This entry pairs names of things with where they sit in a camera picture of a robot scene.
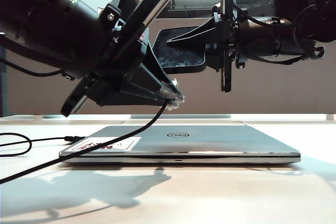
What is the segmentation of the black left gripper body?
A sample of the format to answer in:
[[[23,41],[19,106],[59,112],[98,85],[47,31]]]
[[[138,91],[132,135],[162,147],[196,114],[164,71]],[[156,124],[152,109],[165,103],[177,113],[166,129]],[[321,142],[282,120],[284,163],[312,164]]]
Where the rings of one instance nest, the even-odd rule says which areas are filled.
[[[76,112],[91,99],[91,74],[128,72],[142,64],[149,24],[170,0],[112,0],[97,13],[80,0],[60,0],[62,70],[80,82],[61,113]]]

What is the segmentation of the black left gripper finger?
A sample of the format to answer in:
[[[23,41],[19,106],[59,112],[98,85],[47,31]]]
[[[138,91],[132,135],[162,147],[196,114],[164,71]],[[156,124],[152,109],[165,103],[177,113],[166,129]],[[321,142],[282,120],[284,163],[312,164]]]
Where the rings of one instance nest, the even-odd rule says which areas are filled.
[[[165,98],[184,98],[184,95],[179,90],[178,81],[175,78],[170,79],[164,72],[153,52],[150,42],[148,42],[146,56],[142,63],[158,79],[160,95]]]
[[[159,94],[158,79],[142,63],[128,72],[105,75],[91,74],[91,100],[99,106],[155,105],[169,102],[169,108],[177,108],[184,98],[165,98]]]

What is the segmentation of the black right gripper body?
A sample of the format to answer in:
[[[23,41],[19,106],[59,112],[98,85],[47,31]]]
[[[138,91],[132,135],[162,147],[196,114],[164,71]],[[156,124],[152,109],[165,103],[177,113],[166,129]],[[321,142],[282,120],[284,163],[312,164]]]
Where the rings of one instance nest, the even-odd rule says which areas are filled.
[[[219,70],[221,75],[221,90],[230,92],[232,90],[232,65],[235,63],[237,69],[245,68],[247,58],[240,58],[237,49],[237,29],[235,21],[234,0],[220,0],[212,7],[212,16],[215,21],[216,42],[215,55],[219,59]]]

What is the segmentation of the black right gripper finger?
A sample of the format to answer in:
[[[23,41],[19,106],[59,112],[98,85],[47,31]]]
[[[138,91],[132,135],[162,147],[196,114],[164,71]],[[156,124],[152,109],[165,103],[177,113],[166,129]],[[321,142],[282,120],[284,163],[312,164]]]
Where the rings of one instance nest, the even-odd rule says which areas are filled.
[[[212,18],[187,33],[168,39],[166,44],[172,48],[203,49],[206,44],[215,44],[220,41],[219,24],[220,21]]]
[[[216,72],[219,72],[223,68],[222,55],[217,47],[205,48],[205,64]]]

